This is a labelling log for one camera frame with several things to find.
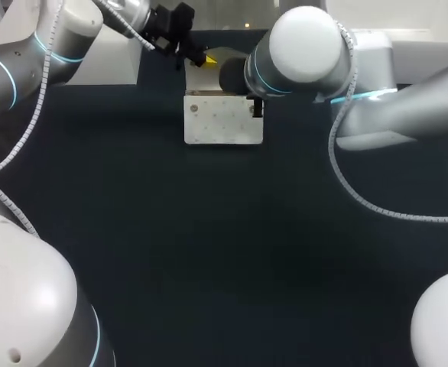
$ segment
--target white cylindrical joint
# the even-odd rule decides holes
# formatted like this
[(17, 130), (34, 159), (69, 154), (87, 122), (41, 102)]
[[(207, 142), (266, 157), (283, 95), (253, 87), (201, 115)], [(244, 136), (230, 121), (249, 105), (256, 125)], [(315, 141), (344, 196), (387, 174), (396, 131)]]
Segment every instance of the white cylindrical joint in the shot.
[(338, 25), (324, 10), (300, 6), (283, 14), (270, 34), (274, 65), (295, 83), (313, 83), (337, 65), (342, 50)]

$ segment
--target white platform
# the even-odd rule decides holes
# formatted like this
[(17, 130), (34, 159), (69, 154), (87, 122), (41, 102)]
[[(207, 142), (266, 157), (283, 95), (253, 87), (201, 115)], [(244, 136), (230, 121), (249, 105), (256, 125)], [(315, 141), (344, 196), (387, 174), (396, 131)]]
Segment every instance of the white platform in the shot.
[[(0, 44), (21, 41), (34, 33), (39, 0), (14, 0), (0, 23)], [(68, 85), (136, 84), (141, 44), (103, 26), (85, 60)]]
[(385, 31), (398, 83), (417, 83), (448, 66), (448, 0), (323, 0), (349, 29)]

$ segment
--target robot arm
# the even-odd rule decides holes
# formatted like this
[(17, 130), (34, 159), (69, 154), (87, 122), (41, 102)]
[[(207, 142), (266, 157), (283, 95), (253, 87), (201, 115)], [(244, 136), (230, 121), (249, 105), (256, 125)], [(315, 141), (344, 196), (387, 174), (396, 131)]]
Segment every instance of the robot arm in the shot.
[[(183, 58), (197, 66), (206, 62), (205, 47), (190, 37), (194, 10), (182, 3), (174, 11), (162, 6), (151, 9), (149, 0), (111, 1), (116, 14), (165, 56), (179, 64)], [(0, 45), (0, 112), (13, 108), (22, 99), (47, 85), (68, 82), (96, 39), (104, 22), (131, 36), (119, 19), (99, 1), (65, 0), (60, 11), (47, 80), (44, 69), (46, 50), (59, 0), (43, 0), (37, 29), (23, 41)]]
[[(282, 15), (247, 58), (231, 59), (222, 66), (221, 87), (264, 100), (319, 93), (331, 100), (333, 113), (337, 112), (353, 72), (340, 33), (326, 12), (294, 8)], [(338, 146), (361, 151), (448, 134), (448, 67), (398, 92), (387, 36), (365, 31), (352, 36), (358, 81), (337, 134)]]

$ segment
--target white spiral cable wrap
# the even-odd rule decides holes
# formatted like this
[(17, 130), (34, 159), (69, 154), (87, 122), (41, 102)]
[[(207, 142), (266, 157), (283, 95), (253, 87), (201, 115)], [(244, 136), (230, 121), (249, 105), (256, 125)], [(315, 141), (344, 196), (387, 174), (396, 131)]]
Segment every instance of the white spiral cable wrap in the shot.
[(24, 212), (20, 210), (18, 206), (15, 205), (13, 201), (10, 200), (6, 194), (0, 190), (0, 200), (2, 203), (5, 204), (6, 207), (8, 207), (12, 213), (15, 214), (18, 220), (22, 223), (22, 225), (25, 227), (27, 232), (29, 232), (31, 235), (34, 235), (35, 237), (39, 237), (39, 234), (35, 230), (34, 226), (32, 225), (31, 221), (28, 220), (28, 218), (25, 216)]
[(44, 58), (44, 68), (42, 70), (41, 89), (39, 91), (39, 98), (37, 99), (37, 105), (35, 106), (34, 115), (32, 116), (31, 122), (28, 124), (28, 127), (25, 130), (24, 134), (17, 142), (17, 144), (13, 147), (10, 154), (2, 162), (0, 162), (0, 171), (7, 165), (9, 165), (10, 162), (13, 161), (17, 156), (18, 152), (24, 147), (27, 139), (29, 138), (29, 136), (31, 136), (31, 133), (34, 130), (35, 125), (37, 124), (39, 116), (41, 115), (42, 106), (44, 105), (44, 99), (46, 96), (47, 78), (49, 77), (50, 59), (53, 53), (54, 36), (56, 35), (57, 22), (59, 21), (63, 3), (64, 0), (60, 0), (59, 5), (56, 9), (56, 14), (54, 15), (52, 28), (50, 29), (49, 41), (47, 42), (46, 57)]
[(141, 42), (142, 46), (149, 51), (154, 50), (154, 46), (147, 42), (139, 33), (112, 7), (108, 2), (105, 0), (93, 0), (94, 2), (98, 2), (101, 6), (103, 6), (105, 9), (107, 9), (110, 14), (112, 14), (114, 17), (120, 21), (124, 27), (128, 29), (129, 32), (139, 41)]
[[(147, 42), (144, 38), (142, 38), (135, 30), (131, 27), (131, 25), (125, 21), (117, 12), (105, 1), (103, 0), (94, 0), (98, 3), (102, 4), (105, 8), (107, 8), (117, 19), (120, 20), (121, 23), (123, 23), (124, 26), (129, 29), (129, 31), (139, 40), (139, 42), (142, 43), (144, 48), (148, 50), (153, 50), (154, 46)], [(37, 105), (35, 106), (34, 114), (32, 116), (31, 122), (29, 123), (27, 129), (25, 130), (24, 134), (20, 138), (20, 140), (17, 142), (17, 144), (13, 147), (11, 152), (8, 154), (7, 158), (5, 158), (0, 163), (0, 171), (3, 170), (7, 165), (10, 164), (11, 161), (14, 160), (14, 158), (17, 156), (18, 152), (24, 147), (25, 143), (27, 142), (28, 138), (30, 137), (32, 131), (34, 130), (35, 125), (37, 124), (37, 120), (39, 119), (39, 116), (41, 115), (42, 106), (44, 105), (44, 99), (46, 96), (46, 90), (47, 90), (47, 80), (49, 77), (49, 69), (50, 69), (50, 60), (53, 50), (53, 43), (54, 43), (54, 37), (56, 35), (56, 28), (57, 23), (59, 21), (61, 9), (63, 8), (64, 0), (60, 0), (58, 8), (56, 10), (56, 14), (54, 15), (54, 22), (52, 25), (52, 28), (50, 30), (50, 36), (49, 41), (47, 42), (47, 49), (46, 49), (46, 56), (44, 58), (44, 68), (42, 73), (42, 81), (41, 81), (41, 88), (39, 91), (39, 97), (37, 99)], [(35, 230), (32, 223), (28, 220), (28, 218), (25, 216), (25, 214), (18, 208), (18, 206), (15, 205), (15, 203), (8, 198), (8, 196), (0, 190), (0, 200), (11, 210), (11, 212), (18, 218), (18, 220), (22, 223), (22, 225), (26, 228), (26, 230), (38, 237), (38, 233)]]
[(352, 67), (355, 68), (355, 72), (353, 74), (352, 81), (350, 82), (348, 87), (346, 100), (341, 109), (339, 110), (337, 117), (334, 120), (333, 127), (331, 128), (330, 132), (330, 138), (328, 141), (328, 153), (330, 155), (331, 166), (333, 167), (336, 177), (338, 178), (342, 186), (346, 189), (346, 191), (353, 197), (353, 199), (355, 199), (358, 203), (362, 204), (364, 207), (370, 209), (373, 212), (382, 214), (383, 216), (389, 216), (395, 219), (409, 220), (415, 222), (448, 223), (448, 216), (417, 216), (413, 214), (398, 213), (392, 210), (383, 209), (380, 206), (376, 206), (375, 204), (370, 203), (367, 199), (361, 197), (355, 191), (355, 189), (353, 189), (353, 187), (349, 184), (349, 182), (346, 180), (346, 178), (343, 176), (343, 173), (339, 169), (339, 165), (336, 160), (336, 154), (335, 154), (336, 133), (338, 132), (338, 128), (341, 125), (341, 122), (345, 117), (345, 114), (348, 112), (348, 108), (352, 102), (352, 97), (353, 94), (355, 93), (356, 81), (358, 79), (359, 71), (353, 39), (349, 35), (348, 31), (340, 23), (338, 23), (338, 27), (343, 39), (348, 45), (349, 54), (352, 60)]

